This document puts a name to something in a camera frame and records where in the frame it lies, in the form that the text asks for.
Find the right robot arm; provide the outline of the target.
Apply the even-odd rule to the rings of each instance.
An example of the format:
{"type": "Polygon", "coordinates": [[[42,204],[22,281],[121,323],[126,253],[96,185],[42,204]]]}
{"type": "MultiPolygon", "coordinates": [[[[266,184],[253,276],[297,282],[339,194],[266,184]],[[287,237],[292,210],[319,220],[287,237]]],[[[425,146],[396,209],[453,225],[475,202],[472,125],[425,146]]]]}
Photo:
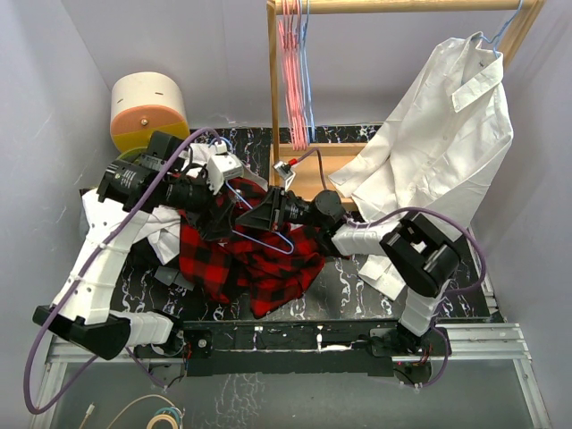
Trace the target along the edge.
{"type": "Polygon", "coordinates": [[[416,355],[430,344],[428,331],[433,316],[460,262],[451,236],[430,217],[461,234],[466,232],[445,215],[421,207],[404,207],[377,221],[357,223],[348,218],[341,197],[333,190],[323,190],[306,201],[281,187],[269,188],[262,201],[238,216],[235,223],[272,232],[278,232],[285,223],[309,225],[318,229],[317,241],[327,254],[388,257],[408,286],[399,345],[416,355]]]}

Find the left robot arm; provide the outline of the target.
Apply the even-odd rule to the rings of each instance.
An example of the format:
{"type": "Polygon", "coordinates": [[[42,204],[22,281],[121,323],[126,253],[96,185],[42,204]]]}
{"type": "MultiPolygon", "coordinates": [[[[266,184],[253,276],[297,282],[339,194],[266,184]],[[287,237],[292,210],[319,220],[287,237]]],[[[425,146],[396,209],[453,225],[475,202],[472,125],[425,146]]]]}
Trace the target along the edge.
{"type": "Polygon", "coordinates": [[[86,193],[92,207],[80,253],[52,303],[36,307],[33,322],[105,360],[148,344],[167,357],[179,354],[185,336],[168,315],[111,309],[117,280],[157,208],[188,215],[210,239],[229,233],[232,201],[223,192],[227,181],[243,174],[242,162],[219,136],[195,146],[153,132],[147,148],[111,162],[98,187],[86,193]]]}

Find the red black plaid shirt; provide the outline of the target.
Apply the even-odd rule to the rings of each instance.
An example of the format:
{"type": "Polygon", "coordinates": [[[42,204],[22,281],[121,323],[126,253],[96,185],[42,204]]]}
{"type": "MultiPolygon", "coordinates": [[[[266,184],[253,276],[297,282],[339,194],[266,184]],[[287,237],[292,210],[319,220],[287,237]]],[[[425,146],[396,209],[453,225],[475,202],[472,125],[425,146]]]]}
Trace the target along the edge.
{"type": "Polygon", "coordinates": [[[324,268],[311,226],[292,228],[287,223],[279,235],[239,226],[238,235],[216,242],[202,240],[188,220],[181,216],[182,275],[221,304],[248,291],[256,318],[300,298],[324,268]]]}

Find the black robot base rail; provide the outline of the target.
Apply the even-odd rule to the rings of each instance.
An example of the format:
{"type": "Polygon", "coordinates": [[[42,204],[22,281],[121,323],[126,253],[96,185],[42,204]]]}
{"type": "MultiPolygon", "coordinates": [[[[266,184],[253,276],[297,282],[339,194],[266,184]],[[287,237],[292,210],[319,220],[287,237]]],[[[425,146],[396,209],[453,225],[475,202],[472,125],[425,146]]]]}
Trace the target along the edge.
{"type": "Polygon", "coordinates": [[[432,328],[416,337],[394,319],[186,321],[164,358],[186,376],[219,374],[367,374],[391,377],[411,364],[421,380],[450,355],[448,334],[432,328]]]}

